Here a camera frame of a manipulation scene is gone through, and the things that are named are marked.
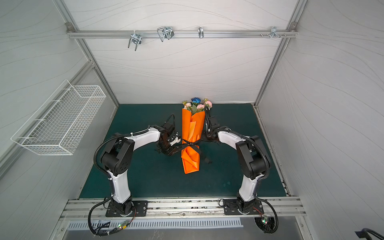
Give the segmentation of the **orange wrapping paper sheet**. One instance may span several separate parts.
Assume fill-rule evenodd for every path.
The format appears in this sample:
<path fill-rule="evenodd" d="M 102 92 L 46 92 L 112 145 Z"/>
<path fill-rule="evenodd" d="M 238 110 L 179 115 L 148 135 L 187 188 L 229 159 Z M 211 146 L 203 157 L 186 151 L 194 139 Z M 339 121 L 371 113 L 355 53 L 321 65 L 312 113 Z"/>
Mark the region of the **orange wrapping paper sheet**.
<path fill-rule="evenodd" d="M 185 174 L 197 172 L 200 169 L 200 147 L 197 142 L 201 140 L 205 112 L 192 114 L 191 111 L 182 110 L 182 144 L 181 158 Z"/>

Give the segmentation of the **pink fake flower stem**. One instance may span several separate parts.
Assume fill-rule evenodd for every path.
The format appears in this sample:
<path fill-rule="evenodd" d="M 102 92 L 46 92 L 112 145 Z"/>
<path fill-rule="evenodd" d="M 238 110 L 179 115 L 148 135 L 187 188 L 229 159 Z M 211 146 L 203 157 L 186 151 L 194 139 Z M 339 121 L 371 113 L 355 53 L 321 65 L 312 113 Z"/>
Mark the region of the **pink fake flower stem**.
<path fill-rule="evenodd" d="M 210 110 L 212 107 L 213 107 L 213 104 L 208 99 L 204 99 L 203 101 L 198 103 L 197 106 L 196 106 L 197 112 L 203 112 L 203 111 L 205 111 L 205 109 Z"/>

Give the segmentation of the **blue fake flower stem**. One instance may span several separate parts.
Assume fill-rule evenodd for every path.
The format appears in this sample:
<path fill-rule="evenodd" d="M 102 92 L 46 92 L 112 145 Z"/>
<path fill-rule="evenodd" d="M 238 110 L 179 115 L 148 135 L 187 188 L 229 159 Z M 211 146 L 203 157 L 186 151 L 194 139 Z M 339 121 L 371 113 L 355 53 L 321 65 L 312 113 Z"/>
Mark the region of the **blue fake flower stem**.
<path fill-rule="evenodd" d="M 201 103 L 201 99 L 200 98 L 192 98 L 191 101 L 192 101 L 192 103 L 195 103 L 195 104 L 200 104 Z"/>

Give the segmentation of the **peach fake flower stem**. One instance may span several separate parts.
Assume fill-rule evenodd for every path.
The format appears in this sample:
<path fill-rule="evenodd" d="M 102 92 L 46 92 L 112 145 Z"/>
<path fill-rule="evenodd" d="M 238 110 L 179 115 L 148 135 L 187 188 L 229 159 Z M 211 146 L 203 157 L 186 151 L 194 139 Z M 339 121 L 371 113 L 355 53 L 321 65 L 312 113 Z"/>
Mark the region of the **peach fake flower stem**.
<path fill-rule="evenodd" d="M 191 111 L 192 110 L 192 103 L 189 102 L 183 102 L 184 109 Z"/>

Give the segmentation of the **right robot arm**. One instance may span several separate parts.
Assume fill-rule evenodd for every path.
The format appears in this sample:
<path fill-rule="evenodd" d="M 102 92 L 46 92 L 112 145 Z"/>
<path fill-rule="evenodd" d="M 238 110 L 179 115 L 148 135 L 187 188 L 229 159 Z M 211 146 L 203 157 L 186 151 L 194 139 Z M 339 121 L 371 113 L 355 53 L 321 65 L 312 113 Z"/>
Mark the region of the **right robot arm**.
<path fill-rule="evenodd" d="M 205 117 L 204 140 L 226 144 L 237 151 L 243 180 L 237 195 L 237 208 L 248 214 L 260 201 L 258 188 L 270 174 L 270 161 L 258 136 L 245 136 L 226 126 L 220 126 L 215 117 Z"/>

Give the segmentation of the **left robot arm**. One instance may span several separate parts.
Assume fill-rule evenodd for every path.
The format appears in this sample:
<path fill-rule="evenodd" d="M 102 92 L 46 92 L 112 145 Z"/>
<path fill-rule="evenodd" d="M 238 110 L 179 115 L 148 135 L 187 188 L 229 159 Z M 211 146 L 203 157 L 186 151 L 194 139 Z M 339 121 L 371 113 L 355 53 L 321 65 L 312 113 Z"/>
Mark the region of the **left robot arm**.
<path fill-rule="evenodd" d="M 181 141 L 175 131 L 175 124 L 163 123 L 150 125 L 145 130 L 119 134 L 115 133 L 104 141 L 94 153 L 94 166 L 105 174 L 111 185 L 111 207 L 123 216 L 134 208 L 128 183 L 128 170 L 135 150 L 156 143 L 158 150 L 165 155 L 172 155 Z"/>

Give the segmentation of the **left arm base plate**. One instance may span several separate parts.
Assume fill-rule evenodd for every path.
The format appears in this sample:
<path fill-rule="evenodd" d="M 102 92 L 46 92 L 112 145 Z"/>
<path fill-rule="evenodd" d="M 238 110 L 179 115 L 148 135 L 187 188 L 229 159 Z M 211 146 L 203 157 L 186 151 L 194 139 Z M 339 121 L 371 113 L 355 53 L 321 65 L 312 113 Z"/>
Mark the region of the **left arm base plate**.
<path fill-rule="evenodd" d="M 118 204 L 109 203 L 105 216 L 110 218 L 117 217 L 145 217 L 148 209 L 148 201 L 131 201 L 130 208 L 118 207 Z"/>

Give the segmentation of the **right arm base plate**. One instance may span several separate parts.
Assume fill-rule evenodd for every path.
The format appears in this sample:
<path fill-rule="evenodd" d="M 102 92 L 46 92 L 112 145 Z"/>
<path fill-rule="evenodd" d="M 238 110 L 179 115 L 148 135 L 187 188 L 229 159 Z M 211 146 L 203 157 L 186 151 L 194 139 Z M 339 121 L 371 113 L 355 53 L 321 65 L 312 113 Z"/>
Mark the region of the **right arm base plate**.
<path fill-rule="evenodd" d="M 264 209 L 261 201 L 253 199 L 249 202 L 244 202 L 242 198 L 236 199 L 220 199 L 219 206 L 224 209 L 226 216 L 230 215 L 257 215 L 263 216 Z"/>

